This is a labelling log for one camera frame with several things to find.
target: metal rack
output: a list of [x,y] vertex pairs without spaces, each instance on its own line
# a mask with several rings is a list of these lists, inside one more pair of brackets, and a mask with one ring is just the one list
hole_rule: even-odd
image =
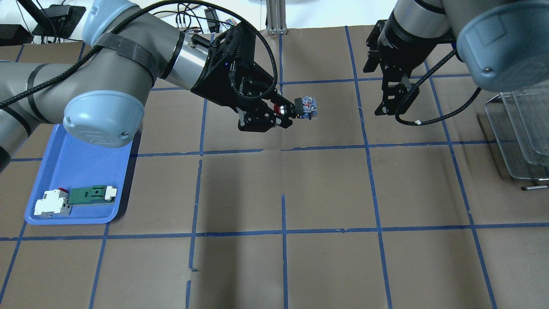
[[549,82],[501,93],[486,103],[485,110],[510,176],[549,180]]

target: black device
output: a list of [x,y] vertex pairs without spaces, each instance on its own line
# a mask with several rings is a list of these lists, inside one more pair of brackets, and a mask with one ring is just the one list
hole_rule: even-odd
[[[423,63],[437,44],[455,43],[449,31],[438,38],[421,38],[410,34],[396,21],[394,13],[387,20],[378,20],[366,40],[369,47],[364,73],[374,72],[379,65],[383,72],[383,99],[375,115],[394,115],[406,94],[412,90],[412,70]],[[404,114],[419,95],[419,89],[411,94],[407,104],[400,107]]]
[[278,94],[276,89],[265,97],[274,104],[274,110],[263,100],[246,100],[238,96],[233,89],[236,87],[248,97],[258,96],[274,82],[273,77],[254,62],[255,33],[248,26],[240,23],[220,34],[211,44],[199,35],[193,35],[191,41],[210,52],[192,93],[232,108],[240,116],[240,131],[266,132],[275,126],[288,128],[292,125],[290,118],[297,117],[295,104]]
[[21,25],[0,25],[0,46],[22,45],[32,39],[32,34]]
[[57,4],[52,4],[42,11],[36,7],[32,0],[17,1],[38,23],[32,31],[32,34],[36,36],[69,38],[86,12],[86,7]]
[[206,18],[208,18],[208,29],[210,29],[210,33],[218,33],[221,23],[218,21],[212,21],[219,20],[217,17],[217,11],[214,8],[207,8],[204,10],[204,14],[206,14]]

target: white circuit breaker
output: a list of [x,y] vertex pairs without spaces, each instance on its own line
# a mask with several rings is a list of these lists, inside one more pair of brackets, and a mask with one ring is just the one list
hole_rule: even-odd
[[51,217],[53,214],[68,216],[71,211],[68,197],[69,193],[61,189],[44,192],[44,198],[36,201],[35,216],[45,218]]

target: black cable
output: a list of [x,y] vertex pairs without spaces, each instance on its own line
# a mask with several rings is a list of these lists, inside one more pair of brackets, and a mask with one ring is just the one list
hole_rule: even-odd
[[44,10],[44,8],[42,7],[42,5],[40,4],[40,2],[38,0],[35,0],[36,3],[38,3],[38,6],[40,7],[40,9],[42,10],[42,12],[44,13],[44,15],[46,16],[46,18],[48,19],[49,21],[49,24],[52,26],[52,29],[53,29],[53,34],[55,35],[55,37],[53,38],[53,42],[55,43],[55,41],[57,39],[61,40],[61,38],[59,37],[59,35],[57,34],[57,29],[55,28],[55,26],[53,25],[53,22],[52,22],[52,19],[48,16],[48,13],[46,13],[46,10]]
[[[183,12],[181,14],[186,15],[186,16],[190,16],[189,13],[185,13],[185,12]],[[196,17],[197,19],[204,19],[204,20],[207,20],[207,21],[211,21],[212,23],[221,23],[221,24],[224,24],[224,25],[228,25],[230,27],[234,27],[233,24],[226,23],[225,21],[222,21],[222,20],[216,20],[216,19],[202,17],[202,16],[191,16],[191,17]]]
[[66,19],[63,17],[61,18],[61,23],[59,25],[59,31],[57,33],[63,34],[63,28],[65,28],[66,25]]
[[25,18],[23,17],[23,11],[21,11],[21,7],[19,6],[19,2],[15,1],[15,4],[17,4],[17,8],[19,9],[19,13],[21,14],[21,18],[23,18],[23,23],[25,23],[25,26],[27,27],[27,31],[29,33],[31,33],[29,25],[27,25],[27,22],[25,21]]
[[178,12],[177,11],[158,11],[158,12],[154,12],[153,15],[157,15],[157,14],[160,14],[160,13],[175,13],[177,14]]
[[[161,2],[151,4],[148,7],[144,8],[144,9],[141,9],[141,10],[133,13],[129,17],[127,17],[125,20],[123,20],[121,23],[119,23],[116,27],[114,27],[114,29],[111,30],[111,33],[112,34],[120,33],[120,31],[122,31],[122,29],[125,26],[127,26],[129,23],[131,23],[135,19],[139,18],[141,15],[144,15],[145,13],[147,13],[151,10],[157,9],[157,8],[162,7],[164,5],[177,4],[177,3],[180,3],[180,2],[181,1],[179,1],[179,0],[176,0],[176,1],[165,0],[165,1],[161,1]],[[240,93],[236,89],[236,87],[232,87],[232,88],[235,91],[235,94],[237,96],[239,96],[241,98],[244,98],[244,100],[249,100],[249,101],[260,100],[260,99],[263,99],[266,96],[270,95],[276,88],[277,80],[278,80],[278,71],[277,71],[276,62],[275,62],[275,56],[273,55],[271,47],[267,43],[267,40],[261,35],[261,33],[249,21],[245,20],[244,18],[242,18],[240,15],[236,14],[235,12],[233,12],[231,10],[228,10],[228,9],[225,9],[225,8],[222,8],[219,5],[207,3],[207,2],[204,2],[204,1],[187,1],[187,3],[200,4],[200,5],[204,5],[204,6],[211,6],[214,9],[220,10],[224,13],[227,13],[229,15],[234,16],[235,18],[241,20],[243,23],[245,23],[247,26],[249,26],[253,30],[255,35],[257,37],[259,37],[259,40],[261,41],[261,43],[263,43],[263,45],[267,49],[267,54],[269,55],[269,59],[271,60],[271,65],[272,65],[272,69],[273,69],[273,84],[267,89],[267,91],[265,91],[264,93],[262,93],[258,96],[255,96],[255,97],[246,97],[242,93]],[[86,62],[88,62],[88,60],[90,60],[95,54],[100,52],[101,49],[103,49],[103,46],[99,46],[99,45],[93,46],[92,49],[87,54],[85,54],[78,62],[73,64],[66,71],[64,71],[63,73],[57,75],[54,78],[51,78],[51,79],[41,83],[40,85],[34,86],[33,88],[30,88],[26,91],[23,91],[20,94],[15,95],[15,96],[13,96],[13,97],[5,100],[5,101],[2,101],[0,103],[0,109],[4,108],[6,106],[9,106],[10,104],[13,104],[13,103],[15,103],[15,102],[17,102],[21,99],[24,99],[24,98],[28,97],[29,95],[31,95],[33,93],[39,92],[40,90],[43,90],[47,87],[53,86],[53,85],[55,85],[59,82],[62,82],[64,80],[66,80],[72,74],[74,74],[81,66],[83,66]]]
[[183,20],[181,20],[181,8],[179,8],[181,4],[177,4],[177,15],[175,15],[175,24],[178,25],[178,28],[183,28],[184,25],[186,25],[185,16],[183,16]]
[[408,93],[406,94],[406,96],[404,96],[402,101],[400,101],[399,106],[396,109],[396,112],[395,112],[396,121],[398,121],[401,124],[411,125],[411,126],[421,126],[421,125],[434,124],[434,123],[440,122],[442,120],[448,119],[450,117],[453,117],[453,116],[459,114],[460,112],[463,112],[467,107],[469,107],[469,105],[471,105],[471,103],[473,103],[473,101],[477,98],[478,94],[480,93],[481,89],[479,87],[477,87],[477,89],[474,91],[473,95],[471,95],[471,97],[467,100],[467,102],[465,102],[464,105],[462,105],[457,110],[455,110],[455,111],[453,111],[449,114],[446,114],[446,115],[443,115],[441,117],[434,118],[434,119],[431,119],[431,120],[426,120],[426,121],[416,120],[415,122],[402,120],[400,118],[401,110],[404,106],[407,105],[408,100],[411,98],[412,94],[415,93],[417,91],[417,89],[419,88],[419,86],[421,86],[422,83],[424,83],[431,75],[433,75],[438,69],[440,69],[440,67],[442,65],[444,65],[446,62],[448,62],[448,60],[450,60],[455,54],[457,54],[457,51],[455,49],[453,49],[448,55],[446,55],[434,67],[432,67],[425,75],[423,75],[418,80],[418,82],[408,91]]
[[64,38],[63,40],[69,40],[74,42],[82,42],[82,40],[74,40],[73,38]]
[[192,16],[187,13],[187,10],[190,10],[191,13],[193,13],[194,17],[197,19],[197,23],[198,23],[198,28],[200,28],[200,30],[202,31],[202,33],[204,33],[204,29],[202,28],[202,24],[200,23],[200,20],[198,20],[198,16],[195,14],[195,12],[193,11],[193,9],[195,8],[199,8],[201,5],[195,7],[195,8],[190,8],[189,7],[189,4],[182,4],[184,7],[185,7],[185,10],[183,10],[183,12],[181,14],[183,15],[187,15],[189,16],[189,27],[191,26],[191,22],[192,22]]
[[202,31],[198,27],[187,27],[185,30],[183,30],[183,32],[187,33],[189,30],[193,30],[193,33],[196,33],[196,32],[194,32],[194,30]]

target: blue tape line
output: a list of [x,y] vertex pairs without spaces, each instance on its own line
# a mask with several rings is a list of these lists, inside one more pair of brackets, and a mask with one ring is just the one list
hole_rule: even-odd
[[282,149],[281,151],[306,151],[306,150],[331,150],[331,149],[360,149],[364,145],[348,145],[348,146],[310,146],[310,147],[294,147],[292,149]]
[[216,150],[216,151],[204,151],[205,155],[226,155],[229,153],[250,153],[250,152],[262,152],[262,148],[258,149],[241,149],[241,150]]
[[546,228],[549,222],[534,223],[496,223],[496,224],[476,224],[476,229],[504,229],[504,228]]
[[482,144],[495,144],[496,141],[460,141],[452,142],[452,145],[482,145]]
[[[419,226],[419,227],[383,227],[382,231],[432,231],[432,230],[461,230],[461,229],[506,229],[506,228],[547,228],[549,222],[535,223],[495,223],[471,225],[440,225],[440,226]],[[330,234],[330,233],[372,233],[378,228],[349,228],[349,229],[293,229],[293,230],[259,230],[240,232],[219,232],[219,233],[196,233],[196,237],[232,237],[249,235],[277,235],[277,234]],[[150,239],[150,238],[190,238],[192,233],[166,233],[166,234],[133,234],[133,235],[108,235],[107,239]],[[101,235],[74,235],[74,236],[33,236],[23,237],[21,241],[42,241],[42,240],[90,240],[102,239]],[[18,241],[18,237],[2,237],[0,241]]]
[[418,142],[418,143],[403,143],[403,144],[371,144],[368,148],[378,147],[414,147],[414,146],[446,146],[447,142]]
[[181,87],[151,88],[151,91],[184,90]]
[[12,159],[12,162],[31,162],[31,161],[41,161],[42,158],[21,158],[21,159]]
[[[352,64],[352,73],[355,78],[355,90],[356,90],[356,99],[358,103],[358,114],[360,116],[360,123],[362,127],[362,136],[364,138],[364,145],[368,144],[368,137],[366,135],[366,129],[364,126],[364,116],[362,114],[362,101],[360,98],[360,89],[358,88],[358,78],[356,74],[356,65],[355,65],[355,56],[352,52],[352,44],[351,44],[351,36],[349,35],[349,27],[345,26],[345,34],[347,36],[347,44],[349,45],[349,53],[351,55],[351,64]],[[381,225],[381,219],[379,217],[379,208],[378,208],[378,201],[377,201],[377,195],[376,195],[376,185],[374,182],[374,175],[372,170],[372,161],[370,158],[370,150],[369,147],[366,147],[366,162],[368,165],[368,176],[370,180],[370,186],[372,189],[372,200],[374,204],[374,213],[376,215],[376,227],[378,229],[378,240],[379,240],[379,252],[381,255],[381,263],[382,263],[382,270],[383,270],[383,280],[385,282],[385,294],[387,297],[387,306],[389,309],[393,309],[393,301],[391,299],[391,290],[389,288],[389,275],[387,272],[387,263],[385,260],[385,248],[383,246],[383,236],[382,236],[382,225]]]
[[287,230],[287,234],[330,234],[330,233],[366,233],[377,232],[377,228],[352,228],[352,229],[294,229]]
[[[424,65],[425,65],[425,69],[427,71],[429,71],[430,69],[429,69],[429,65],[427,64],[427,61],[424,61]],[[444,114],[442,112],[442,107],[440,105],[439,97],[438,97],[438,94],[436,93],[435,84],[434,84],[432,78],[429,78],[429,83],[431,84],[431,89],[433,90],[433,95],[434,95],[434,98],[435,98],[436,107],[439,111],[439,115],[442,117]],[[453,149],[452,139],[450,138],[450,133],[448,131],[446,121],[443,120],[441,122],[442,122],[442,127],[444,128],[444,134],[446,135],[446,140],[448,141],[448,148],[450,149],[450,155],[452,156],[453,166],[456,170],[457,180],[460,184],[460,190],[461,190],[461,195],[463,197],[463,203],[465,204],[465,209],[467,210],[467,216],[469,217],[469,224],[470,224],[470,227],[471,227],[471,232],[473,233],[473,239],[474,239],[474,242],[475,242],[475,247],[477,248],[477,253],[478,253],[478,256],[479,256],[480,267],[482,269],[482,273],[483,273],[483,276],[484,276],[484,281],[486,282],[486,288],[488,290],[488,295],[490,297],[490,302],[492,304],[492,309],[497,309],[496,299],[494,297],[494,292],[492,290],[492,285],[490,283],[490,278],[488,276],[488,271],[486,270],[486,264],[484,262],[484,256],[482,254],[482,249],[480,248],[480,241],[478,239],[477,230],[475,228],[475,222],[473,220],[473,215],[470,213],[469,200],[467,199],[467,193],[465,191],[465,186],[463,185],[463,178],[461,177],[460,167],[457,163],[456,154],[455,154],[455,151]]]
[[21,58],[21,54],[23,54],[23,48],[25,48],[25,45],[21,45],[21,49],[19,50],[19,53],[17,54],[17,58],[15,59],[15,62],[19,62],[19,58]]
[[282,231],[281,230],[264,230],[264,231],[197,233],[197,237],[234,237],[234,236],[278,235],[278,234],[282,234]]
[[78,55],[78,60],[82,59],[82,55],[84,54],[84,48],[86,47],[86,43],[82,42],[82,48],[80,48],[80,54]]
[[198,151],[189,152],[160,152],[160,153],[138,153],[136,157],[172,157],[172,156],[196,156],[199,155]]
[[89,297],[88,309],[93,308],[93,302],[96,299],[97,283],[99,281],[99,273],[101,272],[101,263],[103,262],[103,254],[105,253],[105,244],[107,243],[107,236],[109,235],[109,225],[105,224],[105,231],[103,232],[103,241],[101,242],[101,250],[99,251],[99,258],[97,260],[96,275],[93,277],[92,295]]
[[470,229],[470,225],[440,225],[435,227],[394,227],[383,228],[383,231],[438,231],[438,230],[465,230]]
[[282,195],[282,261],[284,309],[288,309],[288,246],[286,240],[286,195]]
[[[192,269],[192,271],[195,271],[193,268],[194,263],[194,244],[196,240],[196,233],[197,233],[197,221],[198,221],[198,203],[200,200],[200,180],[202,176],[202,160],[198,162],[198,173],[197,173],[197,188],[195,190],[194,194],[194,211],[193,211],[193,227],[191,230],[191,248],[189,249],[189,269]],[[189,306],[189,300],[191,299],[191,281],[187,281],[187,290],[185,292],[185,298],[186,303],[185,306],[188,308]]]
[[282,86],[284,82],[284,79],[282,78],[282,34],[278,35],[278,65],[280,67],[280,69],[278,69],[280,75],[280,85]]
[[109,235],[108,239],[149,239],[149,238],[186,238],[192,237],[192,233],[166,233],[166,234],[135,234],[135,235]]
[[4,284],[2,284],[2,290],[0,291],[0,304],[2,303],[2,299],[4,298],[5,289],[8,286],[9,276],[12,274],[13,264],[15,264],[15,258],[17,258],[17,253],[19,252],[19,246],[21,245],[21,240],[23,238],[23,234],[25,233],[26,226],[27,221],[23,221],[23,225],[21,226],[21,230],[19,231],[17,243],[15,244],[15,249],[13,250],[12,260],[9,262],[8,271],[6,272],[4,278]]
[[200,129],[200,156],[204,155],[204,133],[206,132],[206,112],[208,112],[208,100],[204,99],[204,108],[202,109],[202,127]]
[[90,240],[103,239],[101,235],[73,235],[73,236],[29,236],[23,237],[23,241],[41,241],[41,240]]
[[[198,221],[198,202],[200,199],[200,180],[202,175],[202,160],[198,163],[198,176],[197,176],[197,188],[194,194],[194,212],[193,212],[193,227],[191,235],[197,233],[197,221]],[[189,250],[189,268],[193,268],[194,261],[194,242],[195,236],[191,236],[191,249]]]
[[191,303],[191,281],[187,281],[187,289],[185,290],[185,295],[187,295],[187,298],[185,299],[185,309],[189,309],[189,304]]

